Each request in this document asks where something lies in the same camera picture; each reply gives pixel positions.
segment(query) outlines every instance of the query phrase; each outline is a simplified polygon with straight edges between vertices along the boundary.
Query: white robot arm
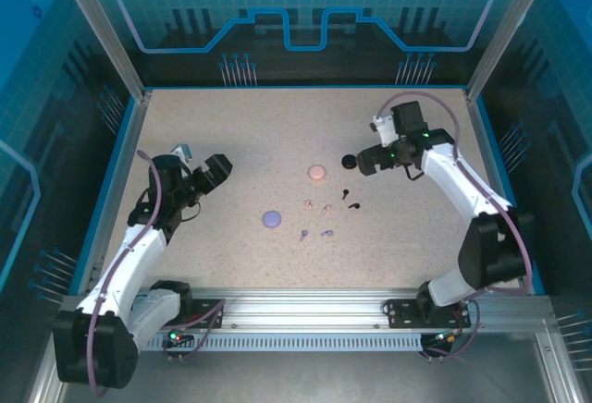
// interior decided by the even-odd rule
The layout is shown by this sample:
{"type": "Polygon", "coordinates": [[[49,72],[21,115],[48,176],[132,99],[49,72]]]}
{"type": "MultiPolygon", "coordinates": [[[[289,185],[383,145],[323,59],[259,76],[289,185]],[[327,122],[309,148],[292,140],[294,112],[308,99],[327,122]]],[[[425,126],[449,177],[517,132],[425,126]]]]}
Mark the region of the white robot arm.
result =
{"type": "Polygon", "coordinates": [[[394,106],[391,116],[374,117],[370,127],[380,134],[381,144],[358,154],[360,171],[369,176],[376,173],[377,167],[385,170],[402,166],[412,181],[422,175],[431,177],[467,225],[458,264],[420,287],[417,301],[427,324],[431,314],[471,297],[478,289],[524,275],[522,255],[492,201],[508,212],[523,234],[531,225],[530,215],[517,214],[459,153],[455,159],[454,140],[443,129],[429,129],[418,102],[394,106]],[[459,163],[480,189],[467,179],[459,163]],[[412,166],[420,171],[419,175],[412,177],[412,166]]]}
{"type": "Polygon", "coordinates": [[[208,158],[205,171],[201,167],[191,171],[187,167],[190,159],[189,147],[184,144],[153,159],[161,185],[157,211],[157,183],[151,173],[150,186],[130,213],[123,242],[105,274],[74,311],[64,309],[57,315],[53,334],[62,382],[90,384],[92,380],[96,382],[93,387],[124,387],[148,340],[167,322],[191,317],[190,285],[175,281],[157,282],[132,309],[144,278],[163,256],[181,223],[181,212],[199,204],[199,198],[222,184],[232,170],[222,154],[208,158]],[[90,355],[87,358],[87,340],[91,359],[90,355]],[[89,364],[92,373],[87,369],[89,364]]]}

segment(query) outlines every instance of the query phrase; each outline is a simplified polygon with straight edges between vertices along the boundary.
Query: black disc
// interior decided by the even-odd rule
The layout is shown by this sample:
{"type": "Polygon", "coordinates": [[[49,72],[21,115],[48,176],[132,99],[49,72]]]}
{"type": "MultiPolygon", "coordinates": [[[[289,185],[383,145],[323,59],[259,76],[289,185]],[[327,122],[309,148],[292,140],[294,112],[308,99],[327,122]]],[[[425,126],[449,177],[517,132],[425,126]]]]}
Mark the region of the black disc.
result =
{"type": "Polygon", "coordinates": [[[355,161],[355,156],[345,155],[343,158],[341,158],[341,165],[346,169],[355,169],[358,163],[355,161]]]}

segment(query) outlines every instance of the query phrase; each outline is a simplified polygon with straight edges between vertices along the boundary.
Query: small pink object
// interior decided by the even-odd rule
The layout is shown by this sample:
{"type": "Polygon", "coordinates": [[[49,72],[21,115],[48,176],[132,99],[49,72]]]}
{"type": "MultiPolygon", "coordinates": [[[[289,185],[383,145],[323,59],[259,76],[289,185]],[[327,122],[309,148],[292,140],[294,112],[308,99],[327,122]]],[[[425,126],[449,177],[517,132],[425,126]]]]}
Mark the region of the small pink object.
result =
{"type": "Polygon", "coordinates": [[[320,181],[325,177],[325,168],[321,165],[314,165],[308,169],[308,176],[314,181],[320,181]]]}

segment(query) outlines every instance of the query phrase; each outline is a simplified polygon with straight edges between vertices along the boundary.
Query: beige table surface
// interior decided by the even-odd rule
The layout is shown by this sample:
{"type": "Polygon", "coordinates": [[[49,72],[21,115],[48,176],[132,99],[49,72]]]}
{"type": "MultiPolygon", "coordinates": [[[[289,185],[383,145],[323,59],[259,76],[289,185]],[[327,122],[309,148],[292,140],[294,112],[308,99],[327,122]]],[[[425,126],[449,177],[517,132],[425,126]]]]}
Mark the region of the beige table surface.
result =
{"type": "MultiPolygon", "coordinates": [[[[192,168],[213,153],[224,153],[234,168],[223,185],[202,197],[200,216],[178,228],[144,284],[175,279],[193,287],[418,287],[447,272],[456,263],[465,224],[436,183],[428,177],[412,182],[402,168],[364,177],[340,165],[343,155],[379,143],[368,124],[395,92],[154,91],[139,149],[155,156],[186,142],[192,168]],[[327,178],[313,182],[307,176],[311,165],[323,165],[327,178]],[[346,201],[344,189],[350,191],[346,201]],[[312,212],[305,209],[306,200],[313,202],[312,212]],[[361,208],[348,209],[353,202],[361,208]],[[333,210],[323,216],[326,204],[333,210]],[[263,226],[268,210],[281,213],[280,227],[263,226]],[[299,242],[303,229],[309,236],[299,242]],[[329,229],[332,238],[320,237],[329,229]]],[[[458,116],[461,152],[487,179],[462,91],[430,92],[458,116]]],[[[453,133],[440,106],[419,101],[431,128],[453,133]]],[[[135,157],[105,265],[148,186],[147,172],[147,164],[135,157]]]]}

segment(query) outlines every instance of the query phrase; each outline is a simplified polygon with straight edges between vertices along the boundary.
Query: glass panel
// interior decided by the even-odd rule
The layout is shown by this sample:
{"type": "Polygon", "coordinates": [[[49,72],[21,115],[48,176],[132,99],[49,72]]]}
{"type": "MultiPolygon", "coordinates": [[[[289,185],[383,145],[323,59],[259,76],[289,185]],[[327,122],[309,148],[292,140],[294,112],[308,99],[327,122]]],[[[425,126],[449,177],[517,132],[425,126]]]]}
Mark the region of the glass panel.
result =
{"type": "Polygon", "coordinates": [[[101,0],[150,86],[465,84],[511,0],[101,0]]]}
{"type": "Polygon", "coordinates": [[[23,401],[129,94],[74,0],[1,0],[0,388],[23,401]]]}
{"type": "Polygon", "coordinates": [[[518,206],[535,214],[536,261],[560,316],[592,312],[591,1],[536,0],[483,92],[518,206]]]}

